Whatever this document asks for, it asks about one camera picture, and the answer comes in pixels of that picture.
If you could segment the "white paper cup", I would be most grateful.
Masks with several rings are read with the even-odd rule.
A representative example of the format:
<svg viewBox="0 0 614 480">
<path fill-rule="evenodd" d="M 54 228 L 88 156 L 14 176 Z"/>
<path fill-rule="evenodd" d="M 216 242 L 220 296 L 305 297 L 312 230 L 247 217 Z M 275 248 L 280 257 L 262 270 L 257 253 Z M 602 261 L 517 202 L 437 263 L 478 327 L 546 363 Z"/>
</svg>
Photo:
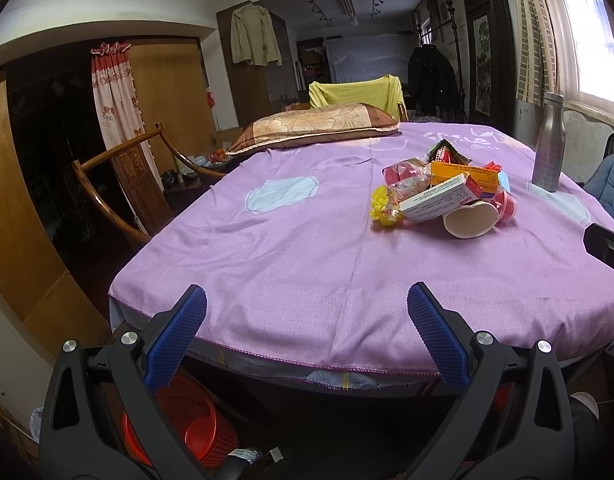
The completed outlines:
<svg viewBox="0 0 614 480">
<path fill-rule="evenodd" d="M 445 230 L 459 240 L 472 240 L 493 229 L 498 222 L 498 210 L 484 200 L 455 209 L 443 217 Z"/>
</svg>

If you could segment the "white medicine box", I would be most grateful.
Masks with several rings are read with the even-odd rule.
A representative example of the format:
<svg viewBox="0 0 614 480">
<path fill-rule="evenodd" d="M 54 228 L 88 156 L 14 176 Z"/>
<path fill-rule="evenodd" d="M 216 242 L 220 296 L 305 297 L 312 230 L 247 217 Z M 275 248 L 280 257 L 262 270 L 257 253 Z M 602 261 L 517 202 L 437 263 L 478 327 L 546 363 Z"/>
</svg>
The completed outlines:
<svg viewBox="0 0 614 480">
<path fill-rule="evenodd" d="M 444 214 L 479 200 L 482 188 L 468 174 L 458 174 L 399 203 L 400 213 L 414 223 L 443 217 Z"/>
</svg>

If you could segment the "yellow foam fruit net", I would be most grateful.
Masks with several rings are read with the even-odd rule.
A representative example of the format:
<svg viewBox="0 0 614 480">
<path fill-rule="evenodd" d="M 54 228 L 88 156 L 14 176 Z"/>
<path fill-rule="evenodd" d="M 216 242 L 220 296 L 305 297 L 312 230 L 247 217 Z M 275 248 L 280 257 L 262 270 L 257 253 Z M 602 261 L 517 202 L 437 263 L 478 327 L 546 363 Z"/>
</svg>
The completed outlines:
<svg viewBox="0 0 614 480">
<path fill-rule="evenodd" d="M 394 202 L 392 194 L 386 185 L 376 188 L 371 194 L 369 216 L 383 228 L 392 228 L 403 219 L 398 204 Z"/>
</svg>

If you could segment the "red plastic jelly cup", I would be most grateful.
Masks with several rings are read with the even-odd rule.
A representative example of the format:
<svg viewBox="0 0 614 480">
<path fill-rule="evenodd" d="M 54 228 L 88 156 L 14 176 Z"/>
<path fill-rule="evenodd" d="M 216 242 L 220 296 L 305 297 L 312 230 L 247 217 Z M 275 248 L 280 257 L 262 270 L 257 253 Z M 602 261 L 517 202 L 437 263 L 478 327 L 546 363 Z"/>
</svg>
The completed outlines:
<svg viewBox="0 0 614 480">
<path fill-rule="evenodd" d="M 504 188 L 499 188 L 490 203 L 497 210 L 498 222 L 507 222 L 516 216 L 518 210 L 516 199 Z"/>
</svg>

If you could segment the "blue face mask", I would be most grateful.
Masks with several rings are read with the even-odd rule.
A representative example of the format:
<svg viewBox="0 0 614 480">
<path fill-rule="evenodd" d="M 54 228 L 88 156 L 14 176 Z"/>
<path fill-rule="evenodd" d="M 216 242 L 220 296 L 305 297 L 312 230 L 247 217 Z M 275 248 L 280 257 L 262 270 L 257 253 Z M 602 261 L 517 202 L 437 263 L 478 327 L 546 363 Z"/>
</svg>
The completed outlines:
<svg viewBox="0 0 614 480">
<path fill-rule="evenodd" d="M 498 172 L 498 181 L 501 188 L 503 188 L 507 193 L 511 192 L 509 177 L 505 171 Z"/>
</svg>

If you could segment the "red foam fruit net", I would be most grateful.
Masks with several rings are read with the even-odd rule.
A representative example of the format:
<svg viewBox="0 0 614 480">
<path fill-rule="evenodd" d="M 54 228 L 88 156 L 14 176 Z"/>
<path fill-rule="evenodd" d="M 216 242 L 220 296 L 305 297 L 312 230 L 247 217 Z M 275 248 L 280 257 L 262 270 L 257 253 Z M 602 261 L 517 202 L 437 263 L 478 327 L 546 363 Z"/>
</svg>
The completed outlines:
<svg viewBox="0 0 614 480">
<path fill-rule="evenodd" d="M 500 172 L 502 170 L 502 166 L 496 164 L 496 162 L 489 162 L 488 164 L 484 166 L 484 168 L 487 170 L 492 170 L 496 172 Z"/>
</svg>

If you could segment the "red snack wrapper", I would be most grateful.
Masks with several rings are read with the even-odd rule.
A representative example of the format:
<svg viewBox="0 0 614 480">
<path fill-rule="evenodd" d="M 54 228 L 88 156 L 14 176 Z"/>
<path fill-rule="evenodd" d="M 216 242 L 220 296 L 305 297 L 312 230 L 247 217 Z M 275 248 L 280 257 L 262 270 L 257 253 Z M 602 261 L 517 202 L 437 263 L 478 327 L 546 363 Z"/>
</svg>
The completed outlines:
<svg viewBox="0 0 614 480">
<path fill-rule="evenodd" d="M 422 160 L 423 162 L 444 162 L 445 164 L 461 166 L 468 166 L 472 162 L 471 158 L 460 154 L 447 140 L 441 140 L 434 144 Z"/>
</svg>

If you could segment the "clear red printed plastic bag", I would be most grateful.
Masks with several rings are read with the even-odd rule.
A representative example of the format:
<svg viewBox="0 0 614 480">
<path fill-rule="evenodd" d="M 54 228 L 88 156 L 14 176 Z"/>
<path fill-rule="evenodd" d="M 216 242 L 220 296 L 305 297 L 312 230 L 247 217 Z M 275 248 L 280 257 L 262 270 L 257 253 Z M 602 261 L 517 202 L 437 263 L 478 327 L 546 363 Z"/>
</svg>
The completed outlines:
<svg viewBox="0 0 614 480">
<path fill-rule="evenodd" d="M 395 162 L 382 170 L 389 196 L 397 204 L 426 191 L 431 185 L 431 164 L 418 158 Z"/>
</svg>

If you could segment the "red plastic waste basket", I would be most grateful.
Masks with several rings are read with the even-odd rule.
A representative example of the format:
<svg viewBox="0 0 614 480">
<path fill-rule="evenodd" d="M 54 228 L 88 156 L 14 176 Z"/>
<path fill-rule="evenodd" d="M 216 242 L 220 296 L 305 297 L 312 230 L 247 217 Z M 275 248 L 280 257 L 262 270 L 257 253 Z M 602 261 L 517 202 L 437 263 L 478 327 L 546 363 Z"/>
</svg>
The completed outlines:
<svg viewBox="0 0 614 480">
<path fill-rule="evenodd" d="M 167 387 L 156 391 L 155 399 L 178 436 L 206 469 L 217 469 L 239 446 L 235 429 L 194 379 L 176 375 Z"/>
</svg>

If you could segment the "silver metal bottle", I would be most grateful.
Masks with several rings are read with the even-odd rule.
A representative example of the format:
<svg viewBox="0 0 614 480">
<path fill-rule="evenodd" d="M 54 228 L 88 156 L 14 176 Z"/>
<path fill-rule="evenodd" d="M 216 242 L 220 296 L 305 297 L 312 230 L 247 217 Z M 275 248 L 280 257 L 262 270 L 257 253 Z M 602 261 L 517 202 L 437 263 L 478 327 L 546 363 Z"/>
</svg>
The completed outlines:
<svg viewBox="0 0 614 480">
<path fill-rule="evenodd" d="M 564 97 L 561 94 L 545 93 L 532 183 L 550 193 L 557 191 L 562 171 L 565 149 L 563 105 Z"/>
</svg>

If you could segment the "striped window curtain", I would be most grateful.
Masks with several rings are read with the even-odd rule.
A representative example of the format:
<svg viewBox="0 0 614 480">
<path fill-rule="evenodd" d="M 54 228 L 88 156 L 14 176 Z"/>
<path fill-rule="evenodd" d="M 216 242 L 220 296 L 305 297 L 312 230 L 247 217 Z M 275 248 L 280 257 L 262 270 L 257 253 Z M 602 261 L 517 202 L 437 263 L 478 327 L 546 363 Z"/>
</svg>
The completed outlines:
<svg viewBox="0 0 614 480">
<path fill-rule="evenodd" d="M 573 103 L 578 73 L 564 0 L 516 0 L 519 75 L 516 97 L 536 106 L 554 92 Z"/>
</svg>

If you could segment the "yellow cloth covered chair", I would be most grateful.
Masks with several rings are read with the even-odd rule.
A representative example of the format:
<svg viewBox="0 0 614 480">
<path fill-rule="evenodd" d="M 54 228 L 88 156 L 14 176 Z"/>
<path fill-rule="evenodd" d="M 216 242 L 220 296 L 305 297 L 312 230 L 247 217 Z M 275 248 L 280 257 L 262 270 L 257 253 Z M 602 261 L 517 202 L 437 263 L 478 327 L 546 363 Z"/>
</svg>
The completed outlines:
<svg viewBox="0 0 614 480">
<path fill-rule="evenodd" d="M 308 89 L 311 107 L 361 103 L 384 110 L 399 122 L 407 122 L 408 115 L 400 79 L 384 75 L 377 79 L 321 84 L 312 82 Z"/>
</svg>

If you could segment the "brown gold pillow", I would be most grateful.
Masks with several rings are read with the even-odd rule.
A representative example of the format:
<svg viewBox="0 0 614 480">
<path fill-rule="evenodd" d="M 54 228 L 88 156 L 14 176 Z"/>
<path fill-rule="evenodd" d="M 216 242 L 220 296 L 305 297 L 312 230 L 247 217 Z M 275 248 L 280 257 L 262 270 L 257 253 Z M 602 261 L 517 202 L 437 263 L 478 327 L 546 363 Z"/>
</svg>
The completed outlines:
<svg viewBox="0 0 614 480">
<path fill-rule="evenodd" d="M 250 124 L 226 153 L 239 157 L 267 148 L 300 148 L 316 143 L 389 136 L 398 130 L 398 125 L 399 122 L 384 110 L 362 103 L 289 110 Z"/>
</svg>

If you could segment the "pink floral curtain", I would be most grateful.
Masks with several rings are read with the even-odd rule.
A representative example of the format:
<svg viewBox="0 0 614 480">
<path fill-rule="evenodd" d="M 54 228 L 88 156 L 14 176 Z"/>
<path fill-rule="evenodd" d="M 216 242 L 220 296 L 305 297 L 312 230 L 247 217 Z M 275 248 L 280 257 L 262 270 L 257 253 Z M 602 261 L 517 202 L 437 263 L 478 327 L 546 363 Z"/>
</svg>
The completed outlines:
<svg viewBox="0 0 614 480">
<path fill-rule="evenodd" d="M 94 107 L 105 147 L 146 133 L 129 60 L 131 44 L 103 42 L 91 50 Z"/>
</svg>

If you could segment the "hanging beige jacket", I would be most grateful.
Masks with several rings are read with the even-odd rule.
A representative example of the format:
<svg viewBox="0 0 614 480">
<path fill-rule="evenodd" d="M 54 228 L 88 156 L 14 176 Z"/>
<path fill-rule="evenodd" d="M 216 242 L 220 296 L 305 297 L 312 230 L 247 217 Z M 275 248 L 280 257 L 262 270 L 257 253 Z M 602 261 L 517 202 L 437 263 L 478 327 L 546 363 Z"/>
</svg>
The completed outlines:
<svg viewBox="0 0 614 480">
<path fill-rule="evenodd" d="M 245 3 L 231 16 L 231 55 L 234 64 L 254 66 L 282 65 L 270 13 L 263 6 Z"/>
</svg>

